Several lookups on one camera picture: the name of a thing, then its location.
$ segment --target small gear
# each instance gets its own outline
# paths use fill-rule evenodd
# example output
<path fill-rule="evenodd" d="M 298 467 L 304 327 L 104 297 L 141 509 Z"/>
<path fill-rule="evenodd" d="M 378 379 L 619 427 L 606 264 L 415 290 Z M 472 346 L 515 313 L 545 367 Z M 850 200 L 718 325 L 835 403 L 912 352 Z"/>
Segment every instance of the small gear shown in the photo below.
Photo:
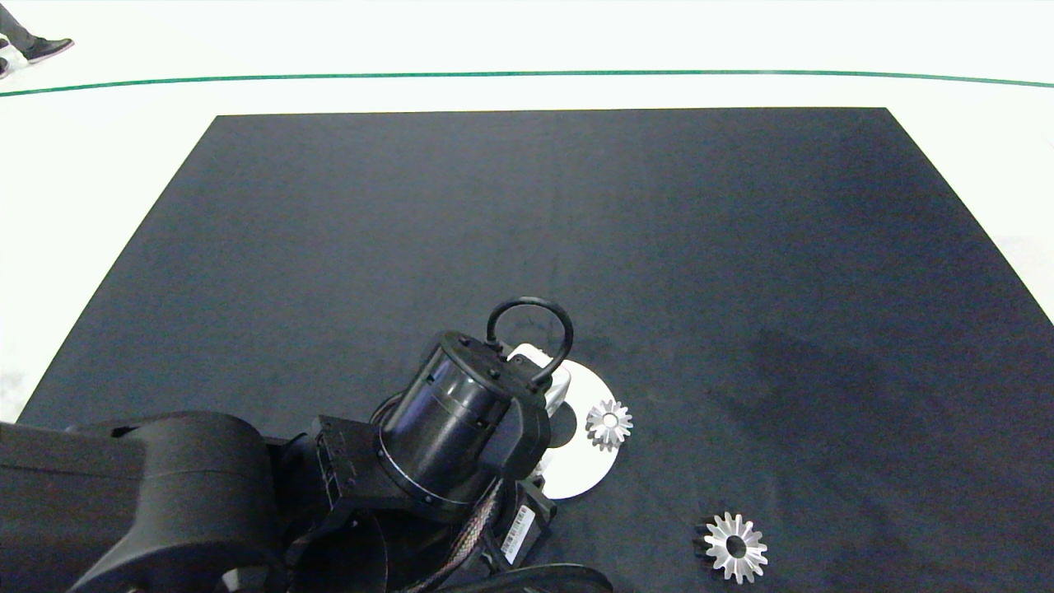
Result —
<path fill-rule="evenodd" d="M 630 422 L 633 417 L 628 412 L 628 408 L 614 400 L 601 401 L 594 406 L 586 416 L 586 433 L 592 443 L 602 450 L 619 449 L 633 428 Z"/>
<path fill-rule="evenodd" d="M 734 519 L 730 513 L 725 513 L 724 518 L 715 515 L 711 523 L 697 526 L 700 533 L 708 530 L 710 535 L 699 539 L 694 539 L 697 554 L 705 548 L 703 542 L 709 543 L 705 549 L 705 555 L 714 557 L 714 570 L 724 569 L 725 579 L 736 576 L 736 582 L 743 585 L 743 577 L 754 582 L 754 575 L 761 576 L 764 571 L 761 565 L 767 565 L 768 559 L 762 552 L 768 547 L 761 543 L 761 532 L 754 531 L 754 522 L 743 522 L 742 515 L 736 515 Z"/>

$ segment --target shoe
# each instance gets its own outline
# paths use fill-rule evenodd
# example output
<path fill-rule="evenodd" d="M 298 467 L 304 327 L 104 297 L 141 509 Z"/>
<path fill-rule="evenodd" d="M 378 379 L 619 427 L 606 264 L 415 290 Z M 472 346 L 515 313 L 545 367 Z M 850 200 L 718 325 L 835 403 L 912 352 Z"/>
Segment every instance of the shoe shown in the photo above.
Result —
<path fill-rule="evenodd" d="M 50 41 L 43 37 L 38 37 L 37 41 L 26 51 L 22 52 L 26 61 L 37 63 L 46 60 L 52 56 L 57 56 L 73 46 L 73 39 L 59 39 Z"/>

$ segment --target person's leg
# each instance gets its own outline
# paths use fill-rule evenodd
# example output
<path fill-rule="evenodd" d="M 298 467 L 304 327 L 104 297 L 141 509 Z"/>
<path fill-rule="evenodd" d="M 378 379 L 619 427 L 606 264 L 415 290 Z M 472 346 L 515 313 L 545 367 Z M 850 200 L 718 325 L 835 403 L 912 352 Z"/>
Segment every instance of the person's leg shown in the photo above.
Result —
<path fill-rule="evenodd" d="M 11 44 L 19 52 L 26 52 L 37 42 L 36 36 L 19 24 L 18 20 L 7 12 L 7 8 L 3 7 L 3 4 L 0 4 L 0 33 L 11 39 Z"/>

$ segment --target green tape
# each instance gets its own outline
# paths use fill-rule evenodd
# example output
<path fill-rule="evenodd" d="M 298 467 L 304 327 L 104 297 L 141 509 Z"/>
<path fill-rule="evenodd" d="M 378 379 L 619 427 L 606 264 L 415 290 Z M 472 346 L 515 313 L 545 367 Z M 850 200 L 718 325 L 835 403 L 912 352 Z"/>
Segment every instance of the green tape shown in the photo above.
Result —
<path fill-rule="evenodd" d="M 911 78 L 916 80 L 943 80 L 949 82 L 979 82 L 982 84 L 1009 84 L 1013 86 L 1037 86 L 1054 88 L 1054 82 L 1031 80 L 1010 80 L 1006 78 L 978 78 L 974 76 L 943 76 L 939 74 L 909 74 L 901 72 L 853 72 L 837 70 L 543 70 L 523 72 L 378 72 L 357 74 L 264 74 L 249 76 L 198 76 L 191 78 L 152 78 L 145 80 L 121 80 L 96 82 L 50 88 L 8 91 L 0 97 L 62 93 L 65 91 L 86 91 L 89 88 L 113 88 L 116 86 L 138 86 L 141 84 L 175 84 L 183 82 L 233 82 L 239 80 L 318 80 L 339 78 L 514 78 L 526 76 L 847 76 L 865 78 Z"/>

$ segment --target label sticker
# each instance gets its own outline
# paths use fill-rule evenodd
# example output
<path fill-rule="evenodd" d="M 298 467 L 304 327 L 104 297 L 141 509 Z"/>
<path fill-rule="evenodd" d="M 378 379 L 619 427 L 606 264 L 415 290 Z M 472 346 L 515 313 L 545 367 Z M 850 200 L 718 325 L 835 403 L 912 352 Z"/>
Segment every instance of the label sticker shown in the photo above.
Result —
<path fill-rule="evenodd" d="M 516 519 L 512 521 L 512 527 L 509 528 L 509 534 L 505 536 L 505 542 L 502 543 L 502 553 L 505 554 L 505 559 L 508 560 L 510 565 L 515 561 L 516 555 L 520 554 L 520 548 L 524 545 L 524 539 L 527 537 L 527 531 L 533 522 L 534 512 L 531 511 L 526 505 L 520 507 L 520 511 L 516 513 Z"/>

